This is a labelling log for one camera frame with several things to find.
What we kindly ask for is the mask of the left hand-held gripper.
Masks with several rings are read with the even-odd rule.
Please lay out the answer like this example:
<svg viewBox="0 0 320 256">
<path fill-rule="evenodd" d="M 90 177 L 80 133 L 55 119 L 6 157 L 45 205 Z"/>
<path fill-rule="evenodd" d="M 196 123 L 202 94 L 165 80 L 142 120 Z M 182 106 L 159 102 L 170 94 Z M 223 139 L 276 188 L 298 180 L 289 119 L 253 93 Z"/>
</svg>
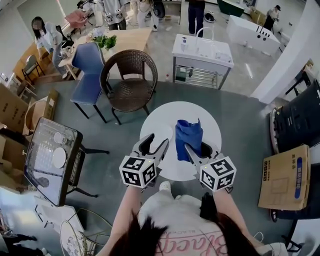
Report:
<svg viewBox="0 0 320 256">
<path fill-rule="evenodd" d="M 145 190 L 155 185 L 161 172 L 158 165 L 164 159 L 170 141 L 168 138 L 163 140 L 157 149 L 150 153 L 154 138 L 154 133 L 144 136 L 133 146 L 132 152 L 123 158 L 119 172 L 126 186 Z"/>
</svg>

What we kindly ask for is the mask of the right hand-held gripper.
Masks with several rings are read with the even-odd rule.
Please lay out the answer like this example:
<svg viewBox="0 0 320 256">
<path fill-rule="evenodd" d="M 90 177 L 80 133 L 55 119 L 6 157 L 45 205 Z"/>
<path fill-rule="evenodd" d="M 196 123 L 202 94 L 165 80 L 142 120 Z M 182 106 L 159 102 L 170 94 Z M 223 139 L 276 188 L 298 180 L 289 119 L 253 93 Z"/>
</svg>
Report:
<svg viewBox="0 0 320 256">
<path fill-rule="evenodd" d="M 213 193 L 220 190 L 230 193 L 233 190 L 237 169 L 230 157 L 220 153 L 215 144 L 202 142 L 200 152 L 196 152 L 188 143 L 184 148 L 189 161 L 196 166 L 202 187 Z"/>
</svg>

